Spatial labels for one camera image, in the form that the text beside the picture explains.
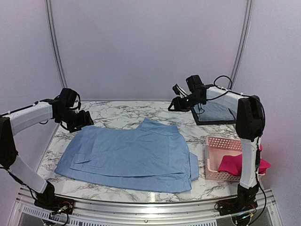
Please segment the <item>light blue shirt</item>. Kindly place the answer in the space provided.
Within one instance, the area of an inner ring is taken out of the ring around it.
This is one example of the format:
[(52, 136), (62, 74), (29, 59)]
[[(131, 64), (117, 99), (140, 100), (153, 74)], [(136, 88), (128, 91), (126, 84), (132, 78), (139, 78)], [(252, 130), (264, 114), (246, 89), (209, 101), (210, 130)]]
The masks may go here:
[(103, 186), (181, 193), (192, 189), (199, 168), (175, 125), (146, 118), (135, 129), (83, 128), (55, 173)]

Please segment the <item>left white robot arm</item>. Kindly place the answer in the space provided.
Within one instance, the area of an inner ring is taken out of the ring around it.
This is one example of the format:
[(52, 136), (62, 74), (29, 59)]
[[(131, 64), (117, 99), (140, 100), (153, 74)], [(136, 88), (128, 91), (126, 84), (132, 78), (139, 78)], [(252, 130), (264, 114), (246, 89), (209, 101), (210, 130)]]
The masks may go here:
[(69, 132), (94, 124), (88, 111), (75, 107), (74, 101), (61, 98), (44, 99), (7, 112), (0, 117), (0, 165), (15, 181), (35, 192), (38, 202), (54, 210), (60, 203), (54, 186), (37, 174), (29, 158), (21, 152), (21, 143), (26, 138), (26, 153), (29, 153), (30, 141), (37, 145), (38, 138), (44, 138), (38, 135), (36, 126), (51, 120), (65, 124)]

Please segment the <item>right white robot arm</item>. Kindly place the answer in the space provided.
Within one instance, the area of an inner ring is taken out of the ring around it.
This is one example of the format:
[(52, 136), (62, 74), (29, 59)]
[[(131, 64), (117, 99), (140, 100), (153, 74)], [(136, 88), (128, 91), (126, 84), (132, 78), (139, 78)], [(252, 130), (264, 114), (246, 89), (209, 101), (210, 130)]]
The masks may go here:
[(169, 111), (187, 112), (198, 104), (217, 101), (236, 113), (236, 133), (242, 145), (242, 175), (238, 184), (237, 197), (226, 203), (243, 211), (254, 200), (259, 191), (258, 174), (261, 161), (261, 137), (265, 127), (265, 112), (258, 96), (236, 93), (216, 85), (191, 85), (187, 94), (178, 85), (173, 86), (177, 95), (168, 107)]

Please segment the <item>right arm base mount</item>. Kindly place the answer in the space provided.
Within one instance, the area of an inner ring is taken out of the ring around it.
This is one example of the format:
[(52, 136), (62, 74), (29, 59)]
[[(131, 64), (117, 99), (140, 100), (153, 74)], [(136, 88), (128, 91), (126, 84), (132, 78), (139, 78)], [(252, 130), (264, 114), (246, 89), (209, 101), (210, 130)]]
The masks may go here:
[(225, 216), (228, 214), (236, 214), (248, 210), (254, 210), (258, 207), (257, 200), (252, 198), (248, 201), (242, 201), (236, 198), (230, 198), (225, 200), (219, 200), (214, 208), (220, 214), (220, 216)]

